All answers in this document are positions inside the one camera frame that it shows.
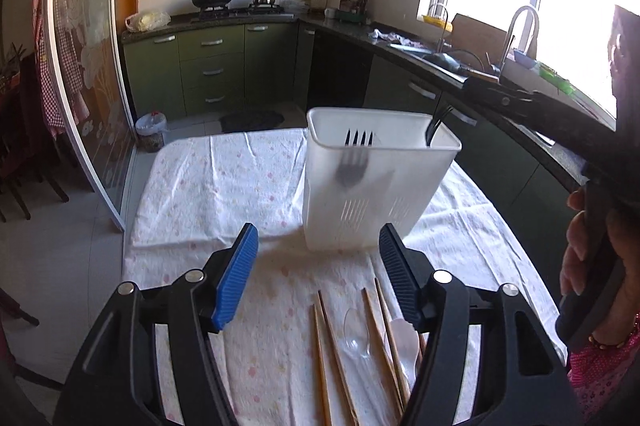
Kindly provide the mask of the person's right hand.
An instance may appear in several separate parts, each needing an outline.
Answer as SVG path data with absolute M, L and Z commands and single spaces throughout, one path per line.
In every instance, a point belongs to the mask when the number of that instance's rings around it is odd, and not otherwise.
M 567 206 L 577 212 L 566 231 L 565 250 L 560 273 L 561 294 L 580 294 L 586 286 L 588 234 L 585 225 L 585 193 L 579 189 L 567 198 Z M 625 267 L 625 279 L 606 318 L 591 333 L 605 346 L 626 342 L 639 314 L 639 221 L 627 212 L 612 209 L 606 219 L 608 237 Z

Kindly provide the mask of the pink patterned sleeve forearm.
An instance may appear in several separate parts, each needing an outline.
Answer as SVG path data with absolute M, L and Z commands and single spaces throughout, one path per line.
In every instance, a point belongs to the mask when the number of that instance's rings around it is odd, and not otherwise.
M 622 395 L 624 378 L 639 355 L 639 316 L 634 327 L 620 344 L 603 345 L 589 337 L 588 344 L 570 354 L 568 380 L 576 394 L 585 422 L 593 420 L 614 397 Z

